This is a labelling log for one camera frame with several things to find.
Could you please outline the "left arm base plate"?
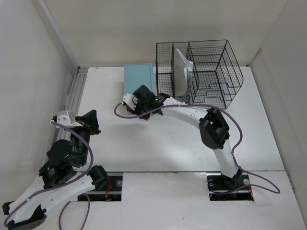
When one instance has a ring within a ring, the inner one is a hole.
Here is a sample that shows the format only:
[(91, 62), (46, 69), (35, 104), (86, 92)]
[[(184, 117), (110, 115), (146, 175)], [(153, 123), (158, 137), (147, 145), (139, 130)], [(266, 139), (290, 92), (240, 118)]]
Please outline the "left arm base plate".
[(92, 202), (117, 202), (121, 201), (123, 187), (123, 174), (111, 173), (109, 182), (102, 189), (95, 189), (87, 192)]

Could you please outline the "teal mini drawer chest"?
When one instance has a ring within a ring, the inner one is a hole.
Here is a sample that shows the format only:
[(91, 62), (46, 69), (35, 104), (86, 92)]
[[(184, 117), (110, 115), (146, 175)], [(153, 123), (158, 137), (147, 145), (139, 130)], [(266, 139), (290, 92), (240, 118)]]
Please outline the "teal mini drawer chest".
[(156, 93), (156, 84), (151, 63), (128, 64), (124, 66), (124, 94), (132, 94), (138, 87), (145, 85)]

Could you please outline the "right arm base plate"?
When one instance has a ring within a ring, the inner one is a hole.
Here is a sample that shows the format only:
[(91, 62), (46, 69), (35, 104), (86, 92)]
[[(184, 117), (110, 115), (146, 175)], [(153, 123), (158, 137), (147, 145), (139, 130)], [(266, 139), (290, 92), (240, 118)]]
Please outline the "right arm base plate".
[(253, 193), (249, 184), (249, 176), (241, 175), (235, 185), (226, 184), (219, 173), (207, 175), (207, 187), (210, 201), (254, 201)]

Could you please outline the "grey eraser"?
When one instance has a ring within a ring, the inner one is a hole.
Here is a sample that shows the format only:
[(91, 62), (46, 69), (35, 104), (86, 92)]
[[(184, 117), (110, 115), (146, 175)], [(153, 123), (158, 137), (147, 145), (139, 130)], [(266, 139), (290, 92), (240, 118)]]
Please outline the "grey eraser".
[(75, 122), (75, 116), (72, 110), (62, 110), (56, 113), (57, 123), (67, 125)]

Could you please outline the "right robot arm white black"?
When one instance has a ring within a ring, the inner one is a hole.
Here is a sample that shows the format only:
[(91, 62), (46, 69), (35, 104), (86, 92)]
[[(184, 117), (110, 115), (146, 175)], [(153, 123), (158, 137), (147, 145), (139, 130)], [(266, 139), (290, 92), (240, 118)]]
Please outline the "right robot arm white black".
[(131, 113), (141, 119), (149, 119), (151, 114), (177, 118), (195, 126), (200, 131), (203, 144), (212, 149), (221, 168), (222, 183), (227, 190), (235, 189), (242, 171), (236, 166), (231, 153), (229, 125), (217, 108), (202, 109), (182, 103), (165, 93), (155, 95), (142, 85), (132, 94), (123, 97)]

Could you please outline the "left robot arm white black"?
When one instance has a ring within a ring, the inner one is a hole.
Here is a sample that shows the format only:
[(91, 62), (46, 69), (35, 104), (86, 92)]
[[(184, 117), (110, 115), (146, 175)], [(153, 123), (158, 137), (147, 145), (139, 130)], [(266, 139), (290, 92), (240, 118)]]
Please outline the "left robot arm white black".
[(9, 230), (33, 230), (51, 211), (76, 201), (92, 190), (102, 190), (109, 176), (101, 165), (93, 165), (90, 137), (100, 134), (96, 110), (74, 116), (71, 110), (58, 112), (50, 121), (71, 134), (70, 140), (57, 140), (47, 152), (47, 162), (28, 189), (2, 210)]

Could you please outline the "white spiral notebook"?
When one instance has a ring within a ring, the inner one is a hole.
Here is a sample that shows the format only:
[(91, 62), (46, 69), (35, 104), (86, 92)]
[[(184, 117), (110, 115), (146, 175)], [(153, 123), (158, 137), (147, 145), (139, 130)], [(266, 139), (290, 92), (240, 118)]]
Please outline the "white spiral notebook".
[(179, 49), (174, 50), (174, 91), (175, 96), (189, 93), (190, 79), (193, 73), (193, 62), (186, 59)]

